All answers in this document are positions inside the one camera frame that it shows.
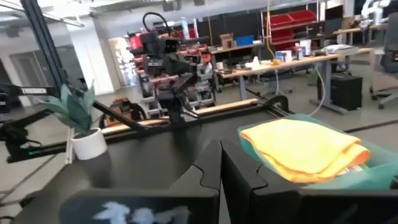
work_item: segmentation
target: potted plant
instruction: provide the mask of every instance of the potted plant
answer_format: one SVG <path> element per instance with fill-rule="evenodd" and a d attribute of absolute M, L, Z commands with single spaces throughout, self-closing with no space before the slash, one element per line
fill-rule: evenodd
<path fill-rule="evenodd" d="M 50 96 L 48 101 L 43 101 L 59 121 L 75 129 L 76 134 L 71 138 L 71 143 L 80 160 L 97 157 L 107 149 L 101 129 L 91 127 L 94 101 L 93 85 L 83 96 L 77 96 L 63 85 L 60 99 Z"/>

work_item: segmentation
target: workbench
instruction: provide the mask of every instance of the workbench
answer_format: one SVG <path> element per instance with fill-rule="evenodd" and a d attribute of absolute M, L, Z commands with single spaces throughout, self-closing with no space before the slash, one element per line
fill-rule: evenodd
<path fill-rule="evenodd" d="M 387 24 L 372 25 L 372 26 L 369 27 L 370 31 L 384 30 L 384 29 L 387 29 Z M 365 31 L 365 30 L 357 27 L 357 28 L 342 29 L 342 30 L 334 31 L 331 34 L 318 34 L 317 37 L 320 38 L 320 39 L 325 39 L 325 38 L 328 38 L 328 37 L 333 37 L 335 35 L 349 34 L 349 38 L 348 38 L 349 41 L 346 41 L 345 44 L 346 45 L 353 45 L 353 34 L 356 33 L 356 32 L 363 32 L 363 31 Z"/>
<path fill-rule="evenodd" d="M 261 44 L 251 44 L 251 45 L 245 45 L 245 46 L 239 46 L 239 47 L 231 47 L 228 49 L 220 49 L 220 50 L 211 50 L 210 51 L 210 55 L 211 55 L 211 64 L 213 65 L 213 68 L 216 67 L 217 61 L 216 61 L 216 54 L 221 54 L 221 53 L 225 53 L 225 52 L 232 52 L 235 50 L 242 50 L 242 49 L 249 49 L 255 46 L 261 46 L 263 45 L 263 43 Z M 220 92 L 220 83 L 218 81 L 218 77 L 217 74 L 213 73 L 213 78 L 214 78 L 214 82 L 215 82 L 215 88 L 218 92 Z"/>
<path fill-rule="evenodd" d="M 373 49 L 359 49 L 355 54 L 363 54 L 369 53 Z M 346 113 L 347 110 L 337 107 L 330 103 L 330 80 L 331 80 L 331 62 L 330 60 L 337 58 L 345 58 L 346 63 L 349 63 L 349 57 L 354 54 L 330 54 L 326 56 L 318 56 L 318 57 L 304 57 L 303 60 L 293 60 L 291 62 L 281 63 L 280 65 L 260 65 L 252 70 L 235 70 L 232 74 L 223 74 L 219 70 L 215 70 L 215 74 L 218 74 L 221 78 L 239 78 L 239 91 L 241 95 L 241 100 L 246 99 L 246 84 L 243 76 L 247 75 L 255 75 L 258 73 L 266 73 L 266 72 L 277 72 L 278 70 L 283 70 L 287 68 L 294 68 L 303 65 L 310 65 L 313 63 L 322 63 L 322 70 L 320 71 L 323 80 L 325 81 L 325 100 L 323 102 L 323 106 L 327 107 L 333 111 L 339 113 Z M 311 100 L 311 103 L 319 104 L 318 100 Z"/>
<path fill-rule="evenodd" d="M 134 137 L 125 127 L 104 129 L 117 141 L 108 141 L 108 151 L 88 161 L 65 166 L 26 206 L 13 224 L 58 224 L 61 204 L 73 194 L 92 188 L 167 189 L 214 139 L 229 139 L 240 145 L 238 128 L 276 119 L 265 107 L 252 105 L 256 99 L 203 109 L 208 114 L 223 111 L 227 116 L 157 134 Z M 144 121 L 160 124 L 163 121 Z"/>

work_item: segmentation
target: wooden tabletop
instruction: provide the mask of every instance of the wooden tabletop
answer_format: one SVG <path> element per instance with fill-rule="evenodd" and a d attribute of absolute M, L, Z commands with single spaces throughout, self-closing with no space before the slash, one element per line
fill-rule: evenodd
<path fill-rule="evenodd" d="M 359 49 L 355 54 L 362 54 L 362 53 L 368 53 L 372 51 L 372 48 L 363 48 Z M 344 56 L 349 56 L 349 55 L 354 55 L 354 54 L 330 54 L 326 56 L 317 56 L 317 57 L 304 57 L 303 60 L 293 60 L 291 62 L 285 62 L 281 63 L 280 65 L 260 65 L 255 69 L 252 70 L 234 70 L 232 74 L 222 74 L 220 71 L 215 70 L 216 73 L 218 73 L 222 78 L 234 78 L 234 77 L 239 77 L 241 75 L 254 75 L 257 73 L 264 73 L 264 72 L 272 72 L 275 70 L 279 69 L 285 69 L 285 68 L 292 68 L 292 67 L 298 67 L 301 65 L 308 65 L 311 63 L 316 63 L 316 62 L 322 62 L 325 60 L 331 60 L 339 57 L 344 57 Z"/>
<path fill-rule="evenodd" d="M 203 108 L 203 109 L 196 110 L 196 113 L 199 114 L 199 115 L 219 113 L 219 112 L 222 112 L 222 111 L 231 110 L 231 109 L 239 108 L 239 107 L 242 107 L 242 106 L 250 105 L 251 103 L 254 103 L 257 100 L 258 99 L 253 98 L 253 99 L 248 99 L 248 100 L 237 101 L 237 102 L 234 102 L 234 103 L 227 103 L 227 104 L 223 104 L 223 105 L 212 106 L 212 107 L 209 107 L 209 108 Z M 169 118 L 169 117 L 168 116 L 164 116 L 164 117 L 162 117 L 162 119 L 151 119 L 151 120 L 147 120 L 147 121 L 139 121 L 138 123 L 141 124 L 141 125 L 145 125 L 145 126 L 153 126 L 153 125 L 165 124 L 165 123 L 169 122 L 167 120 L 167 118 Z M 104 133 L 104 134 L 106 134 L 106 133 L 114 133 L 114 132 L 123 131 L 123 130 L 127 130 L 127 129 L 129 129 L 128 126 L 126 126 L 124 124 L 121 124 L 121 125 L 114 126 L 114 127 L 104 128 L 104 129 L 102 129 L 102 133 Z"/>
<path fill-rule="evenodd" d="M 371 30 L 383 30 L 387 29 L 387 24 L 381 24 L 381 25 L 372 25 L 369 27 Z M 355 32 L 362 32 L 364 29 L 362 28 L 352 28 L 352 29 L 343 29 L 343 30 L 338 30 L 334 31 L 331 34 L 318 34 L 317 37 L 328 37 L 331 35 L 339 35 L 339 34 L 348 34 L 348 33 L 355 33 Z"/>
<path fill-rule="evenodd" d="M 234 51 L 234 50 L 247 49 L 247 48 L 251 48 L 251 47 L 262 45 L 262 44 L 263 43 L 261 43 L 261 44 L 251 44 L 251 45 L 245 45 L 245 46 L 239 46 L 239 47 L 232 47 L 230 49 L 212 50 L 210 52 L 210 54 L 219 54 L 219 53 L 223 53 L 223 52 L 231 52 L 231 51 Z"/>

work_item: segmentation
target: yellow towel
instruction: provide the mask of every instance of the yellow towel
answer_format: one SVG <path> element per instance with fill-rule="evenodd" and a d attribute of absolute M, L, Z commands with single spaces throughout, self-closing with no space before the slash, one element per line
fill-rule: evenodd
<path fill-rule="evenodd" d="M 330 180 L 370 157 L 360 139 L 306 121 L 278 119 L 240 134 L 292 182 Z"/>

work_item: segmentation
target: white pillar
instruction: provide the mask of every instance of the white pillar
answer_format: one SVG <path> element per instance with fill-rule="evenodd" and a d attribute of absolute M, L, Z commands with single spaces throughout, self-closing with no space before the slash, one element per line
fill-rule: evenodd
<path fill-rule="evenodd" d="M 67 25 L 67 28 L 87 85 L 94 80 L 96 95 L 113 93 L 120 88 L 120 81 L 107 35 L 95 19 L 81 22 L 84 27 Z"/>

